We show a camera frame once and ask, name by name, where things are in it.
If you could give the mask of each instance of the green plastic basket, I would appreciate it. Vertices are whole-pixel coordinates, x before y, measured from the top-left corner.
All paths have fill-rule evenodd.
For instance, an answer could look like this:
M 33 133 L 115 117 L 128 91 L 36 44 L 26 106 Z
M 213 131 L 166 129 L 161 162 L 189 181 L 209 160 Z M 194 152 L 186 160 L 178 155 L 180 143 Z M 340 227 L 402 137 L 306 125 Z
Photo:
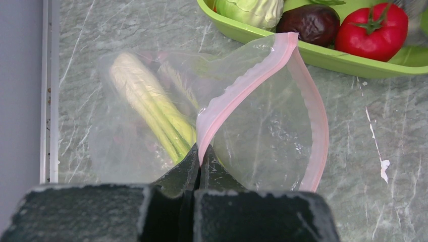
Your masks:
M 348 3 L 333 6 L 343 20 L 351 12 L 369 7 L 382 0 L 346 0 Z M 202 11 L 227 37 L 241 43 L 273 34 L 238 21 L 228 19 L 212 9 L 214 0 L 197 0 Z M 285 0 L 284 11 L 310 4 L 309 0 Z M 428 32 L 428 11 L 422 15 L 422 28 Z M 405 75 L 428 74 L 428 48 L 404 47 L 387 63 L 346 54 L 329 48 L 299 41 L 299 50 L 305 63 L 328 70 L 365 78 L 388 78 Z

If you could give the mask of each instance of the eggplant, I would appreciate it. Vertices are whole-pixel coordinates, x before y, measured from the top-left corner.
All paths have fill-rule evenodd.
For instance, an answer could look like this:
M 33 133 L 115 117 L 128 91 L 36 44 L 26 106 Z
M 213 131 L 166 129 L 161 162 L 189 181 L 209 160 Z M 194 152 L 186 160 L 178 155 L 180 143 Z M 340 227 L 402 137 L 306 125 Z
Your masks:
M 277 25 L 277 33 L 297 32 L 299 39 L 328 47 L 340 27 L 339 14 L 329 6 L 309 4 L 285 11 Z

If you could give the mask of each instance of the tomato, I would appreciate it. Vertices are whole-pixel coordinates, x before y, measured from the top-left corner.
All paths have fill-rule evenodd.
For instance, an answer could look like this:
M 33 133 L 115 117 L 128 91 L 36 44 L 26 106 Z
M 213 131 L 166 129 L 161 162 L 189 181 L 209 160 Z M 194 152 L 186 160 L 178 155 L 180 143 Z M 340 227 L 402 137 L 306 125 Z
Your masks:
M 395 4 L 359 9 L 343 20 L 335 49 L 387 62 L 403 46 L 408 23 L 406 13 Z

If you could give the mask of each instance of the tomato stem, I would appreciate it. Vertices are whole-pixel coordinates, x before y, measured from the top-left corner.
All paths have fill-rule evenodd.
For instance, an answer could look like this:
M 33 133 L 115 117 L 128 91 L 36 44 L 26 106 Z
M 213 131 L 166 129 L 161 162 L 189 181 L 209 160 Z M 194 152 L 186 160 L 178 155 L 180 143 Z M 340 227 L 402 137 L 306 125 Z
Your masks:
M 373 34 L 376 30 L 382 28 L 382 22 L 387 20 L 387 13 L 392 3 L 388 3 L 385 9 L 382 11 L 379 18 L 374 21 L 373 19 L 373 7 L 370 7 L 368 12 L 368 20 L 366 24 L 355 24 L 358 27 L 366 29 L 367 35 Z

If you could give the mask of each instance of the marble countertop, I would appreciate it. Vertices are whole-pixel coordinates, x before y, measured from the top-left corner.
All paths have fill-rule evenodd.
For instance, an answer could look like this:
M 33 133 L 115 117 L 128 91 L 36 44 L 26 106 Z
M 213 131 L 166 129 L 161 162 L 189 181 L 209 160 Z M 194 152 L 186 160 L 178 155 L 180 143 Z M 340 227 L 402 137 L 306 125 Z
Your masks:
M 59 181 L 100 181 L 88 153 L 104 102 L 100 55 L 135 46 L 222 54 L 241 45 L 222 35 L 195 0 L 62 1 Z M 308 68 L 330 126 L 318 192 L 342 241 L 428 241 L 428 75 L 369 80 Z M 380 160 L 390 161 L 388 183 Z

